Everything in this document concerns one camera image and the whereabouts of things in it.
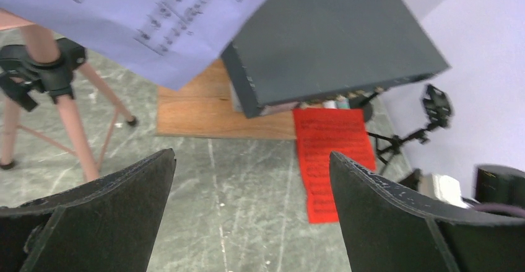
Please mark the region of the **red sheet music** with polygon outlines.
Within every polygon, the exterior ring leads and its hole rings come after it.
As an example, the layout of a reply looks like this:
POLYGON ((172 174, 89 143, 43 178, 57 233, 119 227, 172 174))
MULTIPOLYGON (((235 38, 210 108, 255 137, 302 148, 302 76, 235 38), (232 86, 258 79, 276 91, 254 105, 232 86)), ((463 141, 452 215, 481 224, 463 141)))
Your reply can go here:
POLYGON ((360 109, 305 108, 293 111, 297 156, 311 224, 338 222, 329 177, 333 151, 376 170, 376 158, 360 109))

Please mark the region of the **lavender sheet music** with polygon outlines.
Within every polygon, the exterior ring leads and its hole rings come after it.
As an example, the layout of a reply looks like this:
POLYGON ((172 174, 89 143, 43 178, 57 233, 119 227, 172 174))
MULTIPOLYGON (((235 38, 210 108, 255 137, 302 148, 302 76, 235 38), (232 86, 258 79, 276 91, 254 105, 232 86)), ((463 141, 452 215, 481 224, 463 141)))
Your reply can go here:
POLYGON ((1 8, 177 90, 267 0, 1 0, 1 8))

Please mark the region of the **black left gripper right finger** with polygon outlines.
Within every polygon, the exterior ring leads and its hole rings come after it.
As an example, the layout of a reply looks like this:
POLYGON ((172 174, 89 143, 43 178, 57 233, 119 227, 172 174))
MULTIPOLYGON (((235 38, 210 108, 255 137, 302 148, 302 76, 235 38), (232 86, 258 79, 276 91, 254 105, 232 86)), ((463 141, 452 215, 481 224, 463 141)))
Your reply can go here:
POLYGON ((329 173, 352 271, 524 270, 524 217, 434 200, 339 152, 329 173))

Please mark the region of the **pink music stand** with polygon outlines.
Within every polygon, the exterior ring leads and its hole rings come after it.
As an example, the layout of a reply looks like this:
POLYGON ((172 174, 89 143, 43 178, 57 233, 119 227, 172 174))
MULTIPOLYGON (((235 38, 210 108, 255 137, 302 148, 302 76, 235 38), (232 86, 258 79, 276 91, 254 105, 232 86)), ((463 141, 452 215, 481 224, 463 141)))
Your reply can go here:
POLYGON ((87 62, 83 46, 67 38, 55 40, 51 30, 1 11, 1 30, 7 29, 19 29, 25 44, 1 48, 1 90, 6 96, 1 168, 8 170, 15 166, 15 140, 17 130, 22 129, 76 156, 84 171, 85 181, 99 178, 102 162, 93 156, 75 102, 71 85, 74 71, 79 70, 113 104, 113 122, 122 115, 129 126, 136 126, 137 118, 87 62), (50 96, 73 145, 72 149, 19 123, 21 109, 30 112, 38 105, 28 94, 33 89, 50 96))

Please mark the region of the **black tripod mic stand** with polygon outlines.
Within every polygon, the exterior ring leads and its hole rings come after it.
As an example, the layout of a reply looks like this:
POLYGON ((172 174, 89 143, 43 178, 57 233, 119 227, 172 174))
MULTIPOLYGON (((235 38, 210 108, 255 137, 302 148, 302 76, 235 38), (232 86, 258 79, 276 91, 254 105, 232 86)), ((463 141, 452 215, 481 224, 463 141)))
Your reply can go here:
POLYGON ((378 172, 378 175, 384 175, 390 162, 396 156, 401 155, 401 147, 406 143, 417 140, 420 144, 425 144, 430 140, 427 133, 438 128, 449 128, 454 110, 446 92, 443 92, 432 84, 427 84, 421 98, 421 103, 428 119, 428 123, 423 128, 416 129, 404 137, 396 134, 387 137, 367 132, 369 136, 375 139, 376 158, 383 163, 383 167, 378 172))

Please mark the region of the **white microphone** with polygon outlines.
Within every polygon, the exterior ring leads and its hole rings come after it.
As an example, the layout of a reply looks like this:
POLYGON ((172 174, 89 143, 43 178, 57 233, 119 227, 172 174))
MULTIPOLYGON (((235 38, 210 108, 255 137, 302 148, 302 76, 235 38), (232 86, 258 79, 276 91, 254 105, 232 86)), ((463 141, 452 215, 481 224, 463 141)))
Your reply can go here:
POLYGON ((325 100, 322 103, 324 108, 337 109, 337 104, 335 100, 325 100))

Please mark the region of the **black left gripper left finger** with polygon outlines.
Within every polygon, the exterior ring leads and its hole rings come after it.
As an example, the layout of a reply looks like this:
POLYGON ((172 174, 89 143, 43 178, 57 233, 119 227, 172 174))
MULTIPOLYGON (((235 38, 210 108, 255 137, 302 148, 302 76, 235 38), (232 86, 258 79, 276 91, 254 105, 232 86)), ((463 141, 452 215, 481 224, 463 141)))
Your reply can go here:
POLYGON ((2 271, 145 271, 176 169, 163 149, 118 172, 1 208, 2 271))

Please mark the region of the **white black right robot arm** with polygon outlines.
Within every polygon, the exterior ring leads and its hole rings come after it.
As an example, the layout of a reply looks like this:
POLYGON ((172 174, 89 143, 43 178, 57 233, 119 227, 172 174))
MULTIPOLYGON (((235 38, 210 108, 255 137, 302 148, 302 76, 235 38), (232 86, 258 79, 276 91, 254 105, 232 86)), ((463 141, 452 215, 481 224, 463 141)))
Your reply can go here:
POLYGON ((523 218, 524 171, 504 165, 478 165, 474 199, 471 209, 475 211, 523 218))

